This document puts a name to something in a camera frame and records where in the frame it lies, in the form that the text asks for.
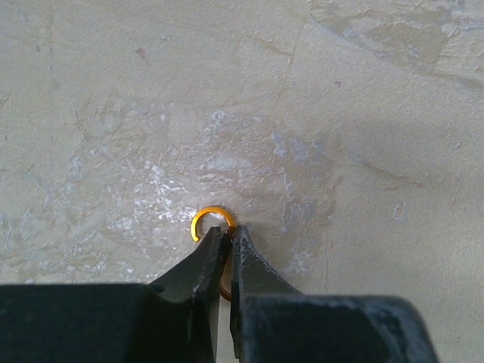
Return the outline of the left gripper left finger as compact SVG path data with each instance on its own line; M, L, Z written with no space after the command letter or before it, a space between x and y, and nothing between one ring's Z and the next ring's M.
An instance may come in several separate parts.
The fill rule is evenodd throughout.
M148 284L6 284L3 362L213 362L222 232Z

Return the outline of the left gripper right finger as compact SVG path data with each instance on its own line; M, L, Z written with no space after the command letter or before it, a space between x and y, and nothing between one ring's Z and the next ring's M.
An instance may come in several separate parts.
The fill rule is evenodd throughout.
M397 296L307 295L234 233L230 331L241 362L437 362L416 308Z

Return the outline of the orange S carabiner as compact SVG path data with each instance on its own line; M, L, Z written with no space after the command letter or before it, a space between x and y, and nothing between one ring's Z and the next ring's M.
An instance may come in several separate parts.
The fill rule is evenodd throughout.
M232 278L232 247L233 235L237 227L237 219L234 213L222 205L204 206L195 212L190 222L190 235L195 243L199 243L208 235L212 227L220 227L223 234L228 233L231 237L227 250L224 252L222 275L219 280L220 296L225 301L231 301L231 278Z

